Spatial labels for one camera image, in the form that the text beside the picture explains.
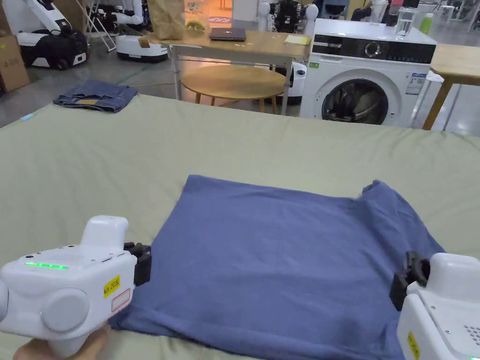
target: folded shirt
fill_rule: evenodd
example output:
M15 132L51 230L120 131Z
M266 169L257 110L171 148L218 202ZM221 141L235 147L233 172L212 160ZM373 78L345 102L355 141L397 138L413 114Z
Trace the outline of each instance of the folded shirt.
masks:
M119 86L103 81L87 80L53 100L53 103L66 108L84 108L117 113L130 103L138 90L129 86Z
M443 249L381 181L351 199L189 176L110 324L262 359L404 360L389 290L407 251Z

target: yellow label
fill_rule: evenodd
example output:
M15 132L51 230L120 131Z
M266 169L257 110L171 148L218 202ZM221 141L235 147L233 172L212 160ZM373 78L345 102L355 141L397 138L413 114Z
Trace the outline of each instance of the yellow label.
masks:
M105 284L103 287L103 298L108 298L111 294L113 294L117 289L120 288L120 275L116 278L111 279L108 283Z
M415 360L419 360L420 347L417 344L417 341L415 340L415 336L413 336L413 333L411 331L408 333L408 344L410 345L410 350L412 351L412 354Z
M76 101L76 104L80 105L95 105L98 102L98 100L93 100L93 99L80 99Z

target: white robot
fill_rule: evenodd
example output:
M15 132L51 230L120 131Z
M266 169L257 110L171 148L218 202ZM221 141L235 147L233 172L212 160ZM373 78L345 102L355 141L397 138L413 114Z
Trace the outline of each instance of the white robot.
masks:
M55 355L75 354L88 336L128 306L150 280L150 247L124 244L128 221L96 216L80 245L36 252L0 272L0 331L48 340Z
M260 31L272 30L280 33L297 33L303 28L303 34L312 36L318 8L314 4L304 6L294 0L280 0L278 3L272 4L268 1L262 1L258 6L258 14L258 29ZM307 67L298 62L293 62L292 67L288 104L297 105L301 103ZM286 69L281 68L276 71L283 75L287 73ZM283 97L279 96L277 102L281 103L282 101Z
M150 19L146 0L132 0L132 6L133 11L117 6L117 12L106 16L117 25L141 25L143 28L148 28ZM120 59L145 62L160 62L168 59L167 48L163 48L160 44L150 44L149 48L142 48L138 38L139 36L133 35L119 35L115 38Z
M479 360L480 261L437 253L411 269L396 274L390 292L401 310L397 337L405 360ZM404 298L402 291L392 296L405 286Z
M26 66L66 70L87 61L85 36L72 29L70 23L53 4L53 0L24 0L46 29L17 36Z

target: bed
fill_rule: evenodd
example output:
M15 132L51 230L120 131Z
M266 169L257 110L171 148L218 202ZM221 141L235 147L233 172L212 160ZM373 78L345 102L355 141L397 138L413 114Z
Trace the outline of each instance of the bed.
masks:
M0 130L1 265L77 243L87 220L128 218L150 243L189 174L360 194L374 179L402 194L447 251L480 257L480 139L298 119L137 96L110 115L49 105ZM1 359L27 339L0 334ZM186 341L113 334L103 359L230 360Z

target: laptop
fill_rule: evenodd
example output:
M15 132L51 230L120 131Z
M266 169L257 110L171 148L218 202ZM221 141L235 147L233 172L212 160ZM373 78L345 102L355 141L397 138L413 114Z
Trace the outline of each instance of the laptop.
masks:
M247 40L247 33L245 32L245 29L214 27L210 33L210 40L245 41Z

